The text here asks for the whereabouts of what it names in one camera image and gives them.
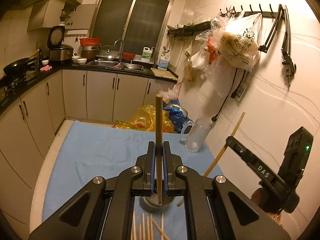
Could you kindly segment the right hand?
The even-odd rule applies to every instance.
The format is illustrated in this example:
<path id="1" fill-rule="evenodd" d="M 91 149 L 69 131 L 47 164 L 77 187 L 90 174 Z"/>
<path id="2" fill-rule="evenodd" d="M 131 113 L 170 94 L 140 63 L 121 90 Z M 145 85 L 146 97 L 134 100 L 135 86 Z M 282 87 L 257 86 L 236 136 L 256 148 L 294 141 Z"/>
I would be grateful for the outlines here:
<path id="1" fill-rule="evenodd" d="M 282 226 L 281 210 L 277 210 L 277 203 L 262 187 L 256 189 L 251 195 L 251 201 L 259 206 L 278 225 Z"/>

